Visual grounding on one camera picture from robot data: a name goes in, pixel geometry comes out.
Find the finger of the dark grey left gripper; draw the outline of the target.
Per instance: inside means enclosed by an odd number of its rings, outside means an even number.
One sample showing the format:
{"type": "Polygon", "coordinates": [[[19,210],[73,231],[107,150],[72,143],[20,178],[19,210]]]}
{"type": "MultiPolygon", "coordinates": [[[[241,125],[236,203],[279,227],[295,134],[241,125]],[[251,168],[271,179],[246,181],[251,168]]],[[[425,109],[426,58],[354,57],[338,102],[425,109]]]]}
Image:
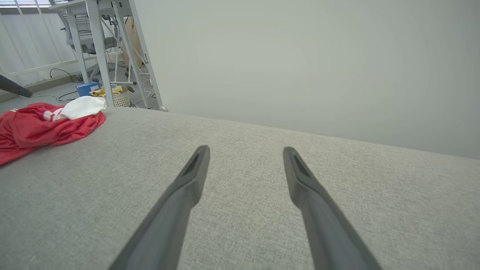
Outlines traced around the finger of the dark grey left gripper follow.
{"type": "Polygon", "coordinates": [[[22,87],[3,75],[0,75],[0,89],[22,97],[29,98],[33,95],[29,89],[22,87]]]}

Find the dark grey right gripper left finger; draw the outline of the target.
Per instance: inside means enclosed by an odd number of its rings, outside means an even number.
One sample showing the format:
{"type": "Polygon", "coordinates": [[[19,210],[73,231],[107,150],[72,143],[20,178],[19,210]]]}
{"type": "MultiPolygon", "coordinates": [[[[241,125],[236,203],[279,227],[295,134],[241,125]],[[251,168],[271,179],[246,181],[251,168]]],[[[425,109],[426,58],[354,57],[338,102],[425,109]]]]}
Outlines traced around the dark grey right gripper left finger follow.
{"type": "Polygon", "coordinates": [[[111,270],[177,268],[190,212],[202,197],[209,161],[209,146],[195,149],[110,265],[111,270]]]}

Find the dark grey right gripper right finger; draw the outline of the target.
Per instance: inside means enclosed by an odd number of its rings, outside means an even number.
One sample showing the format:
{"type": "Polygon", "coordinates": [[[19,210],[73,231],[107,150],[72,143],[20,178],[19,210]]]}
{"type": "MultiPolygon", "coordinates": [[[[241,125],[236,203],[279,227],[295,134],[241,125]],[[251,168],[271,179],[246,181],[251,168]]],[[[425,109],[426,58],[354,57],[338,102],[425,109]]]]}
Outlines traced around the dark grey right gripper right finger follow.
{"type": "Polygon", "coordinates": [[[316,270],[380,270],[343,212],[293,147],[283,149],[290,199],[301,211],[316,270]]]}

